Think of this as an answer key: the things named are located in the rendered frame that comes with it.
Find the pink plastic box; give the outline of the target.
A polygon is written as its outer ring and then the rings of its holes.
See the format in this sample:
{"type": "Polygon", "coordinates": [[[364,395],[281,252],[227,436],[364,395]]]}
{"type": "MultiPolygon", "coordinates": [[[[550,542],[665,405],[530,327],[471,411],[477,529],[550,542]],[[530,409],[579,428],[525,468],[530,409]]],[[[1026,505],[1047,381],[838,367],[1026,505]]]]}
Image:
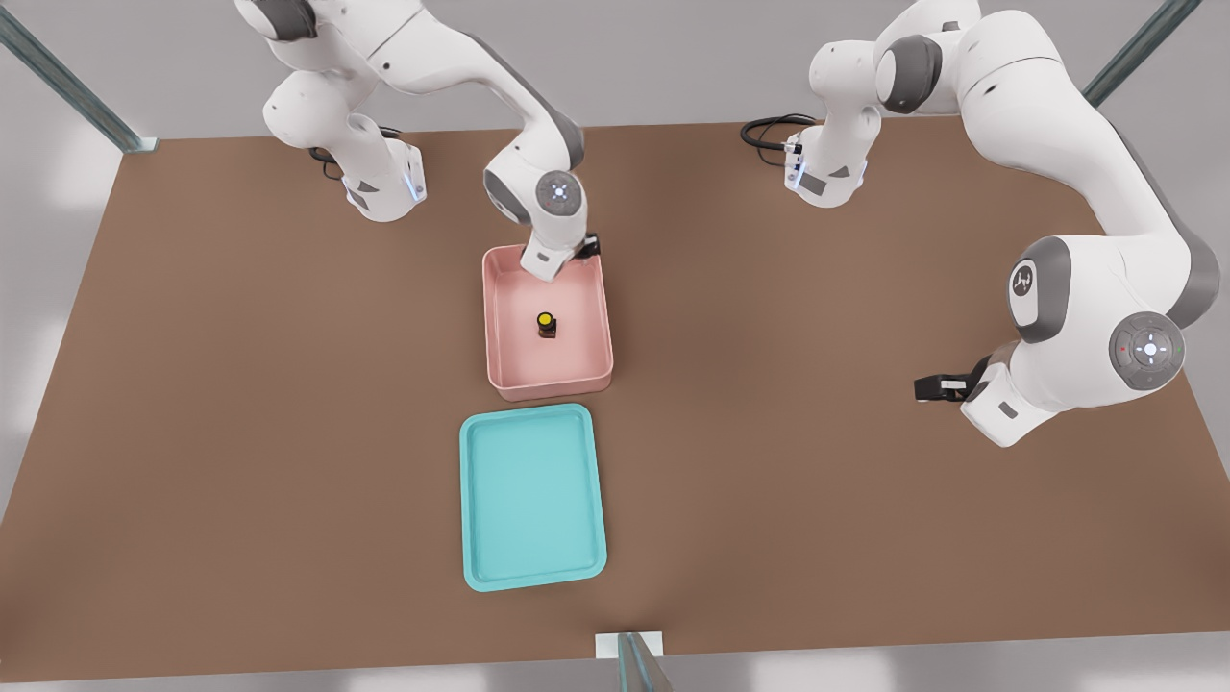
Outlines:
{"type": "Polygon", "coordinates": [[[613,380],[613,340],[599,256],[568,262],[554,281],[520,265],[522,245],[482,258],[487,376],[509,402],[573,397],[613,380]]]}

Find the pale blue-green tray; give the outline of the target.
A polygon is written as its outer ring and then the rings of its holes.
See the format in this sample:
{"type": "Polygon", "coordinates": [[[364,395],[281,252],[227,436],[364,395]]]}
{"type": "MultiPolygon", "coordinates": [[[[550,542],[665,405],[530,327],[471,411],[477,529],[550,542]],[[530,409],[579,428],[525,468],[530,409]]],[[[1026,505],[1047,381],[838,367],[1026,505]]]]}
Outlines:
{"type": "Polygon", "coordinates": [[[458,430],[464,579],[480,594],[605,569],[601,473],[577,403],[476,413],[458,430]]]}

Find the silver frame post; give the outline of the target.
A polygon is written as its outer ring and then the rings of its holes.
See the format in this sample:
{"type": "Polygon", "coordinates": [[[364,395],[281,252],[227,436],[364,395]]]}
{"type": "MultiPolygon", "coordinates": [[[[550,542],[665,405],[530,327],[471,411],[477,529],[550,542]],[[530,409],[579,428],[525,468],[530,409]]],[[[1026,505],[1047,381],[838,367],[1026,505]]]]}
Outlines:
{"type": "Polygon", "coordinates": [[[157,136],[138,136],[137,132],[105,104],[89,86],[49,50],[27,27],[0,5],[0,44],[9,48],[18,61],[63,101],[96,128],[114,147],[124,154],[155,152],[157,136]]]}
{"type": "Polygon", "coordinates": [[[662,667],[662,631],[597,633],[597,658],[617,661],[619,692],[676,692],[662,667]]]}
{"type": "Polygon", "coordinates": [[[1173,31],[1196,12],[1204,0],[1164,0],[1155,14],[1139,27],[1130,39],[1103,65],[1082,88],[1082,96],[1098,109],[1125,82],[1143,61],[1161,45],[1173,31]]]}

